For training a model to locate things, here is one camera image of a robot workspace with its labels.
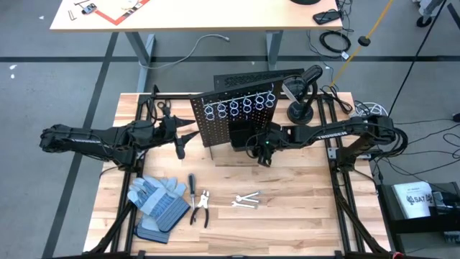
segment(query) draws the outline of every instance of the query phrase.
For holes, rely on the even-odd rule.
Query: desk leg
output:
[[[150,60],[153,54],[155,46],[155,34],[150,34],[147,37],[147,46],[144,45],[138,32],[125,32],[128,37],[129,43],[131,43],[132,49],[139,58],[139,62],[142,65],[149,66]],[[140,67],[139,80],[137,82],[137,93],[144,93],[147,89],[147,76],[149,74],[148,68]]]
[[[282,33],[284,31],[267,31],[267,55],[268,55],[268,70],[276,70],[276,62],[278,53],[280,52]]]

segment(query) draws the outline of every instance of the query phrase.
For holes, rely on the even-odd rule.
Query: yellow cable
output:
[[[375,22],[375,24],[374,24],[373,28],[371,29],[371,31],[369,32],[369,34],[367,34],[366,39],[369,39],[371,37],[371,35],[374,33],[376,28],[379,26],[380,22],[383,20],[383,17],[385,17],[385,15],[387,14],[387,12],[390,9],[390,6],[391,6],[392,3],[393,3],[393,0],[388,1],[387,6],[383,9],[382,13],[380,14],[379,19]],[[353,52],[353,54],[351,54],[350,58],[348,58],[346,60],[345,64],[340,68],[339,72],[337,73],[337,76],[335,76],[334,79],[332,80],[331,84],[329,85],[329,88],[331,88],[332,86],[334,86],[336,84],[337,79],[340,78],[341,74],[345,71],[346,67],[351,62],[351,60],[353,60],[354,56],[356,56],[359,53],[359,51],[361,51],[361,48],[362,48],[362,46],[360,45]]]

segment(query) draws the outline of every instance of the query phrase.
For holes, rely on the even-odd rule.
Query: wooden tabletop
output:
[[[98,10],[118,16],[126,0],[91,0]],[[289,0],[150,0],[119,25],[99,15],[81,14],[77,0],[63,0],[51,24],[57,32],[139,32],[193,30],[340,29],[340,19],[317,25],[313,15],[337,9],[335,0],[299,5]],[[71,21],[71,10],[76,20]]]
[[[350,93],[339,96],[353,104]],[[114,126],[125,125],[135,118],[138,97],[139,94],[121,95]],[[291,124],[286,116],[289,104],[288,100],[278,101],[274,122]],[[320,124],[317,107],[314,103],[311,126]],[[189,100],[173,100],[171,111],[182,119],[194,119]],[[348,119],[338,106],[336,111],[338,120]],[[179,135],[195,130],[197,125],[192,124],[180,128]],[[344,145],[355,139],[343,137]],[[146,157],[144,174],[177,177],[179,182],[187,183],[187,175],[194,173],[197,194],[203,189],[211,193],[208,228],[203,228],[204,212],[199,212],[196,223],[190,226],[190,211],[172,230],[167,245],[134,236],[133,254],[146,250],[148,255],[333,255],[335,250],[343,250],[324,141],[301,150],[276,152],[271,168],[258,166],[244,152],[235,153],[229,143],[212,147],[211,159],[200,135],[187,144],[185,152],[185,159],[178,160],[173,144],[152,149]],[[105,163],[103,169],[111,166]],[[356,169],[370,174],[367,161],[358,160]],[[117,170],[102,175],[85,251],[93,248],[114,222],[123,176]],[[390,249],[374,183],[354,172],[350,177],[359,218],[379,244]],[[257,190],[263,192],[257,210],[231,207],[236,195]],[[188,191],[183,197],[191,203]],[[347,225],[351,246],[356,249],[350,222]],[[126,230],[127,220],[121,232],[120,249]]]

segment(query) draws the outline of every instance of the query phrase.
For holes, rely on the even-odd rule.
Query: blue and white glove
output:
[[[190,208],[190,205],[179,193],[183,184],[179,184],[174,191],[177,179],[172,178],[164,186],[160,181],[151,177],[136,178],[129,186],[128,199],[131,200],[144,214],[151,216],[161,232],[169,232]]]
[[[185,184],[179,183],[177,187],[175,186],[177,182],[176,178],[170,178],[169,180],[162,178],[160,182],[163,184],[163,186],[166,187],[168,191],[171,191],[178,196],[182,196],[185,192]],[[167,241],[170,239],[170,233],[161,232],[158,229],[156,221],[151,216],[147,216],[146,214],[142,215],[141,220],[134,229],[134,234],[144,240],[160,242],[163,244],[167,244]]]

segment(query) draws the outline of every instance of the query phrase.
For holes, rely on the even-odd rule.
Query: white cable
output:
[[[356,108],[360,109],[359,112],[357,109],[355,109],[358,116],[360,117],[362,117],[363,115],[367,115],[367,113],[388,116],[387,110],[380,104],[374,102],[365,102],[362,104],[356,105]]]
[[[222,36],[222,35],[215,35],[215,34],[210,34],[210,35],[204,35],[202,37],[200,37],[197,41],[196,41],[196,44],[195,44],[195,47],[193,47],[192,51],[190,51],[190,53],[185,57],[185,58],[182,58],[182,59],[179,59],[178,61],[175,61],[175,62],[172,62],[172,63],[168,63],[168,64],[164,64],[164,65],[161,65],[159,67],[149,67],[148,65],[142,65],[141,62],[139,61],[139,65],[142,66],[143,68],[147,68],[147,69],[161,69],[161,68],[165,68],[167,66],[170,66],[170,65],[175,65],[175,64],[178,64],[178,63],[181,63],[182,61],[186,60],[187,58],[189,58],[194,52],[195,52],[195,49],[196,47],[198,47],[198,43],[200,43],[200,41],[206,37],[217,37],[217,38],[220,38],[222,40],[225,40],[227,42],[230,42],[230,38],[229,37],[225,37],[225,36]],[[150,42],[147,44],[147,49],[149,49],[150,45],[153,43],[153,37],[152,39],[150,40]]]

